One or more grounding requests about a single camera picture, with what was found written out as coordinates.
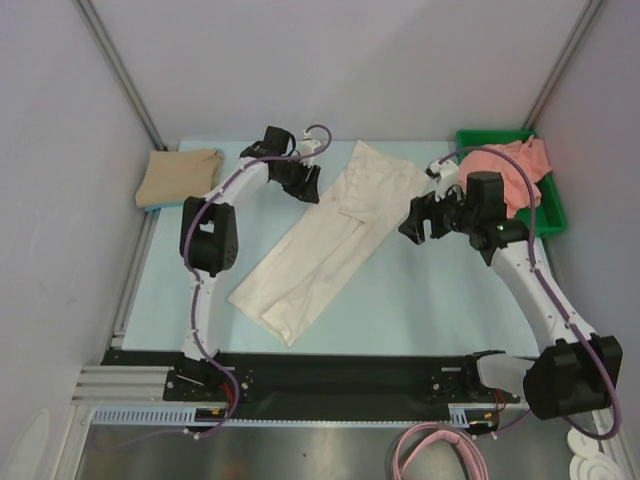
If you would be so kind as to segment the cream white t shirt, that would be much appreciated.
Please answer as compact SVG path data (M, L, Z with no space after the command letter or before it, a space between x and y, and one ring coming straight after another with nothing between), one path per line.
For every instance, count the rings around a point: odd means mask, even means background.
M321 316L429 186L413 162L355 144L344 170L230 294L286 346Z

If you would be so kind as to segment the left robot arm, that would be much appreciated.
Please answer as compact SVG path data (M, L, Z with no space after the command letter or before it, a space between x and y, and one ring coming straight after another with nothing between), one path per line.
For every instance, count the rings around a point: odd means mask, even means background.
M319 202L320 167L315 159L332 142L331 131L320 124L307 127L303 138L268 126L261 140L239 154L232 173L210 192L190 196L182 208L179 252L191 279L189 324L176 366L179 379L197 398L214 397L228 382L225 369L211 361L218 348L209 338L214 297L222 276L237 260L237 210L261 187L275 182L298 201Z

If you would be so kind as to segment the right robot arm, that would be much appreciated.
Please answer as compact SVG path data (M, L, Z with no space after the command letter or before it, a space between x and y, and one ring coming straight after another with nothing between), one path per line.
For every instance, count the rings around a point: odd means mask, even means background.
M482 354L463 373L461 388L473 401L496 389L523 399L541 420L611 408L622 348L613 336L600 336L570 305L540 259L530 231L506 216L504 184L496 172L474 172L459 193L430 192L411 200L399 231L413 243L464 234L504 282L534 334L539 350L530 360L506 353Z

